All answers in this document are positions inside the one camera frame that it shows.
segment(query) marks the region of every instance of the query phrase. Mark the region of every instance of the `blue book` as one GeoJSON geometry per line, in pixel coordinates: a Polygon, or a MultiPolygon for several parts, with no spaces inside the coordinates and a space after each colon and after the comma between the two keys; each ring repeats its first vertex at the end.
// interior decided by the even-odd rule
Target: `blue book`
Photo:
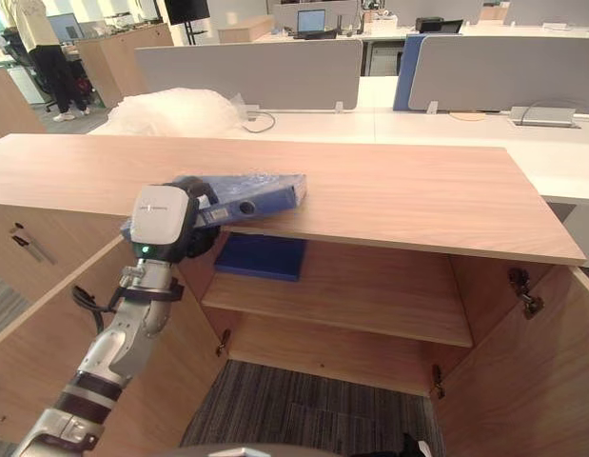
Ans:
{"type": "Polygon", "coordinates": [[[214,267],[224,273],[298,281],[306,240],[231,233],[214,267]]]}
{"type": "MultiPolygon", "coordinates": [[[[209,228],[234,222],[264,217],[286,209],[298,207],[306,195],[306,176],[303,174],[249,174],[242,176],[200,176],[210,184],[218,203],[200,200],[196,228],[209,228]]],[[[127,240],[131,220],[121,226],[121,234],[127,240]]]]}

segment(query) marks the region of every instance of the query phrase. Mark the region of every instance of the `gray partition panel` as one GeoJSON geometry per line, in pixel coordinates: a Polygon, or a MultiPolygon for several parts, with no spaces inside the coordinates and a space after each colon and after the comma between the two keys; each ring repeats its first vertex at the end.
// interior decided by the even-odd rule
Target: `gray partition panel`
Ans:
{"type": "Polygon", "coordinates": [[[482,0],[385,0],[396,13],[398,26],[414,26],[418,17],[439,16],[447,21],[463,19],[476,24],[481,17],[482,0]]]}
{"type": "Polygon", "coordinates": [[[149,91],[241,93],[262,109],[345,109],[358,103],[360,40],[143,48],[135,51],[149,91]]]}
{"type": "Polygon", "coordinates": [[[589,0],[512,0],[504,22],[512,21],[517,26],[558,22],[589,27],[589,0]]]}
{"type": "Polygon", "coordinates": [[[353,25],[356,29],[360,24],[359,16],[362,14],[359,0],[338,0],[334,2],[292,3],[275,5],[273,17],[275,24],[281,27],[298,28],[299,10],[325,10],[325,26],[327,29],[336,29],[338,16],[343,17],[343,28],[353,25]]]}
{"type": "Polygon", "coordinates": [[[444,110],[558,106],[556,100],[589,106],[589,39],[429,36],[408,106],[427,109],[433,100],[444,110]]]}

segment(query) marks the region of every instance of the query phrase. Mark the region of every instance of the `wooden shelf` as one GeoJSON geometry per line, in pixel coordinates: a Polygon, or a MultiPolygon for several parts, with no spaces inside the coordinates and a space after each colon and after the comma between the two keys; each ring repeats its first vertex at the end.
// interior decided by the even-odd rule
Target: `wooden shelf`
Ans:
{"type": "Polygon", "coordinates": [[[472,347],[446,255],[310,241],[297,283],[216,273],[203,305],[472,347]]]}
{"type": "Polygon", "coordinates": [[[230,358],[351,383],[428,396],[422,342],[248,314],[233,332],[230,358]]]}

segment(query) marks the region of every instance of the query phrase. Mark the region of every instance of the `cable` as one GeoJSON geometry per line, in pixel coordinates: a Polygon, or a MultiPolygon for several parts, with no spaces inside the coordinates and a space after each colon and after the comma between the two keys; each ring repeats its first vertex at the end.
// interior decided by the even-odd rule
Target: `cable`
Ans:
{"type": "Polygon", "coordinates": [[[586,108],[586,109],[589,110],[589,105],[586,105],[585,103],[578,102],[576,100],[568,100],[566,98],[544,98],[544,99],[538,100],[537,102],[534,102],[531,105],[529,105],[528,107],[526,107],[526,109],[522,113],[522,116],[520,117],[520,126],[521,127],[524,126],[524,118],[526,117],[526,115],[528,114],[528,112],[531,110],[531,108],[534,108],[538,104],[545,103],[545,102],[562,102],[562,103],[568,103],[569,105],[574,105],[574,106],[586,108]]]}
{"type": "Polygon", "coordinates": [[[273,123],[270,126],[265,127],[264,129],[260,129],[260,130],[252,130],[252,129],[249,129],[248,127],[246,127],[246,126],[242,126],[244,129],[246,129],[250,133],[262,133],[263,131],[271,130],[273,127],[275,127],[275,123],[277,122],[277,119],[275,119],[275,116],[272,115],[270,112],[264,112],[264,111],[248,111],[247,113],[248,114],[265,115],[267,117],[270,117],[273,120],[273,123]]]}
{"type": "Polygon", "coordinates": [[[87,311],[91,312],[93,319],[95,320],[95,327],[97,328],[98,335],[104,331],[104,318],[102,317],[102,313],[116,313],[114,307],[116,307],[116,304],[121,298],[123,289],[124,288],[118,287],[112,294],[112,298],[110,298],[108,306],[102,308],[97,306],[95,303],[95,297],[90,295],[86,290],[79,288],[78,286],[74,286],[72,288],[72,299],[74,300],[74,303],[82,309],[86,309],[87,311]]]}

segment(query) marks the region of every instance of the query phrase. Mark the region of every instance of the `black monitor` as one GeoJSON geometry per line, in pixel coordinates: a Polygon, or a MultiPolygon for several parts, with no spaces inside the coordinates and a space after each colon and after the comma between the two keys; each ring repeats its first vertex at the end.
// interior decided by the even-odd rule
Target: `black monitor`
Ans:
{"type": "Polygon", "coordinates": [[[209,17],[207,0],[166,0],[165,6],[172,26],[209,17]]]}
{"type": "Polygon", "coordinates": [[[324,31],[325,10],[299,10],[298,32],[324,31]]]}
{"type": "Polygon", "coordinates": [[[421,22],[419,33],[459,33],[463,20],[421,22]]]}

